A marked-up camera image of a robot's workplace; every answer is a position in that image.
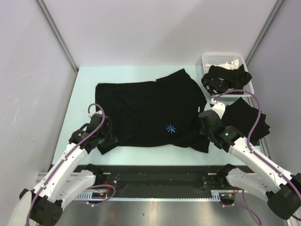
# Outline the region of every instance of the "folded black cloth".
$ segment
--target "folded black cloth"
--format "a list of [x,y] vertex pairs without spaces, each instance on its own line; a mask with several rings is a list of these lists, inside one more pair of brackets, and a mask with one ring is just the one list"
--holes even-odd
[[95,101],[110,117],[118,139],[112,145],[99,145],[102,154],[117,146],[167,144],[208,152],[209,142],[199,134],[198,121],[206,98],[184,69],[156,81],[100,83]]
[[243,89],[251,79],[252,76],[249,72],[245,72],[244,65],[234,70],[212,65],[209,72],[202,78],[202,84],[210,95],[216,95],[229,89]]
[[[222,117],[224,126],[234,126],[245,137],[248,136],[252,126],[254,125],[258,115],[258,110],[251,107],[242,98],[226,107]],[[259,122],[251,135],[251,143],[256,145],[258,140],[269,134],[270,126],[265,123],[266,115],[261,113]]]

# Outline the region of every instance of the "white cloth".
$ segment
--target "white cloth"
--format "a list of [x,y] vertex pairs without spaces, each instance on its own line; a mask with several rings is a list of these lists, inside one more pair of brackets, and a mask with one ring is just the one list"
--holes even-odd
[[[205,69],[206,69],[206,73],[208,73],[209,68],[211,67],[211,64],[205,64]],[[226,68],[228,70],[233,70],[233,69],[238,69],[239,68],[239,61],[237,60],[233,60],[231,61],[231,63],[229,64],[228,62],[226,62],[225,64],[221,64],[221,65],[214,65],[214,66],[218,66],[218,67],[223,67]]]

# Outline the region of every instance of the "white wall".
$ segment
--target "white wall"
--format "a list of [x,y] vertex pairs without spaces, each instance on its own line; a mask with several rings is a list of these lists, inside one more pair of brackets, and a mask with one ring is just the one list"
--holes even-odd
[[286,1],[250,62],[255,94],[267,123],[274,161],[301,171],[301,1]]
[[276,0],[45,0],[77,66],[195,65],[249,53]]
[[75,78],[33,0],[0,2],[0,225],[48,167]]

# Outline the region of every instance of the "black garment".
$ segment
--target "black garment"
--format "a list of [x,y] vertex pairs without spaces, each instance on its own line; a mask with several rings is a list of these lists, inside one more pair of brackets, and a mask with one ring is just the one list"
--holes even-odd
[[209,72],[202,78],[202,84],[211,95],[221,94],[228,89],[243,89],[252,79],[249,72],[245,72],[244,65],[238,69],[228,70],[212,65]]
[[[245,137],[248,136],[252,126],[254,125],[258,115],[258,110],[251,107],[242,98],[226,107],[226,111],[222,117],[224,126],[234,126]],[[251,135],[251,143],[257,144],[257,141],[269,134],[270,126],[265,123],[266,115],[261,113],[259,122]]]
[[199,134],[198,108],[206,99],[184,69],[156,81],[98,84],[95,101],[111,118],[118,142],[98,146],[102,154],[116,146],[154,147],[173,144],[208,152]]

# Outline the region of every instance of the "white table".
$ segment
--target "white table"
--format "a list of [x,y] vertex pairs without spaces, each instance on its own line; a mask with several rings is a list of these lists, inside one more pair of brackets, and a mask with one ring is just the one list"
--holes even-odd
[[[90,121],[87,117],[89,104],[95,102],[95,87],[98,83],[128,83],[155,81],[184,68],[195,80],[207,100],[209,94],[201,85],[201,66],[125,66],[125,67],[81,67],[76,78],[62,131],[56,147],[53,164],[63,154],[72,132]],[[181,148],[173,145],[160,147],[116,147],[101,155],[94,149],[81,164],[95,165],[160,165],[160,166],[206,166],[206,165],[245,165],[242,161],[217,149],[212,143],[209,153]]]

